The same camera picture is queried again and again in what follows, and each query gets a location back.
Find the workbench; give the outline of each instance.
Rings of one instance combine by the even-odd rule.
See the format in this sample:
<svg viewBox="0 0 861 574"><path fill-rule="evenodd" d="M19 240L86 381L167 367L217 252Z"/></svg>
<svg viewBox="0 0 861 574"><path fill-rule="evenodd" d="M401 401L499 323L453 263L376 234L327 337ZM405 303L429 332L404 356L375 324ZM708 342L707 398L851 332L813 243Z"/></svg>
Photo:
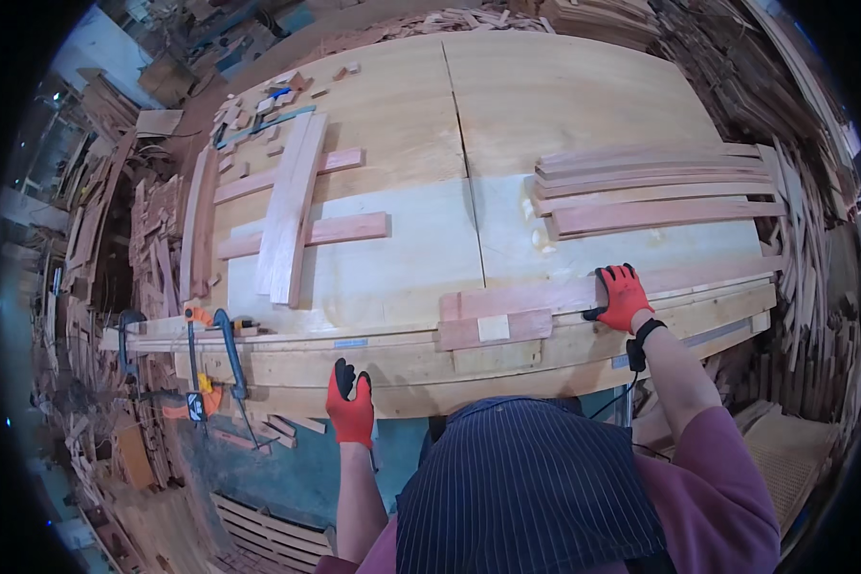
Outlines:
<svg viewBox="0 0 861 574"><path fill-rule="evenodd" d="M333 82L350 62L360 63L360 73ZM299 71L329 92L304 92L287 109L315 105L329 115L325 153L366 150L365 166L316 179L310 221L384 211L391 234L306 247L299 309L254 293L257 255L227 262L211 253L222 280L203 304L251 316L275 333L239 341L252 385L246 409L254 416L325 417L326 384L339 356L370 372L381 418L448 413L487 396L619 386L631 371L618 361L613 368L612 357L624 355L627 334L584 321L580 309L553 309L553 333L544 340L448 352L435 342L440 297L592 278L595 267L622 262L644 275L761 255L751 220L553 242L532 213L526 180L541 155L721 142L673 63L594 40L472 31L375 44ZM240 96L253 113L261 86ZM248 162L252 174L273 168L280 156L267 157L265 146L264 138L241 144L236 164ZM240 171L226 171L218 186ZM267 189L217 205L213 245L261 231L270 195ZM653 304L680 338L721 333L692 346L704 357L768 327L761 318L775 305L771 276L683 289ZM184 337L167 336L158 350L175 352L177 374L189 376ZM198 341L199 368L229 382L219 344ZM232 408L225 394L221 410Z"/></svg>

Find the hand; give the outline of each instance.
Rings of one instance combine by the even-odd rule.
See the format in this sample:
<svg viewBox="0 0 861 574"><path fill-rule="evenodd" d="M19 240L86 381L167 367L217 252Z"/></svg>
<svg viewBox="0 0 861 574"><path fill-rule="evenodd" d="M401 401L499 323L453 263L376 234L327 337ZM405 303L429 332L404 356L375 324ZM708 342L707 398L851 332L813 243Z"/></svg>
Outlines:
<svg viewBox="0 0 861 574"><path fill-rule="evenodd" d="M628 331L634 335L631 319L641 309L654 309L647 303L647 295L641 280L634 268L629 264L597 267L597 278L606 289L608 304L606 307L586 310L585 320L598 320L617 331Z"/></svg>
<svg viewBox="0 0 861 574"><path fill-rule="evenodd" d="M359 442L367 448L373 448L373 441L370 440L374 423L370 376L361 371L357 376L357 396L354 400L348 400L353 384L354 365L346 364L343 358L338 359L329 377L329 397L325 401L325 410L335 427L335 440L338 443Z"/></svg>

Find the wooden pallet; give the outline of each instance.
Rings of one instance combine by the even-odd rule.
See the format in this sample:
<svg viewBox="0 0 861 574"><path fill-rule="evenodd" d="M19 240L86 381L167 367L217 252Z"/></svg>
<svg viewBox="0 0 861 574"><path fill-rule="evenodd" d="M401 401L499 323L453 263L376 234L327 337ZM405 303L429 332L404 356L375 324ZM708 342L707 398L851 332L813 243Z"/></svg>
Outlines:
<svg viewBox="0 0 861 574"><path fill-rule="evenodd" d="M312 572L320 558L333 554L329 538L322 532L279 520L215 492L210 493L210 498L233 543L259 557Z"/></svg>

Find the person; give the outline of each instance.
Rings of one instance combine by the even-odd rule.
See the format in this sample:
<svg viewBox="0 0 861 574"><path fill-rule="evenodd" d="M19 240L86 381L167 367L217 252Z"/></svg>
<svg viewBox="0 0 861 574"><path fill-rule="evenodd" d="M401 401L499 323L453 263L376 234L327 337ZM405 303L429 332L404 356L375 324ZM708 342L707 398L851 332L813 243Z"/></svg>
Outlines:
<svg viewBox="0 0 861 574"><path fill-rule="evenodd" d="M339 359L326 410L341 450L337 557L316 572L771 572L779 523L739 430L699 360L629 264L597 269L594 317L636 335L677 449L632 452L631 433L560 399L461 408L387 519L371 463L370 377Z"/></svg>

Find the navy pinstripe apron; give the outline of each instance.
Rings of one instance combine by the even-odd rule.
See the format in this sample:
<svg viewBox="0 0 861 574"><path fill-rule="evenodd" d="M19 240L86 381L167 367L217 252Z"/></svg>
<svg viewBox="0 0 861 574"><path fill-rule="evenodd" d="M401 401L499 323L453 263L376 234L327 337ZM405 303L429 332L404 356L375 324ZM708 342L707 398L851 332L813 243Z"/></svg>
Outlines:
<svg viewBox="0 0 861 574"><path fill-rule="evenodd" d="M579 403L461 408L398 497L396 572L563 574L619 561L672 572L630 432L585 419Z"/></svg>

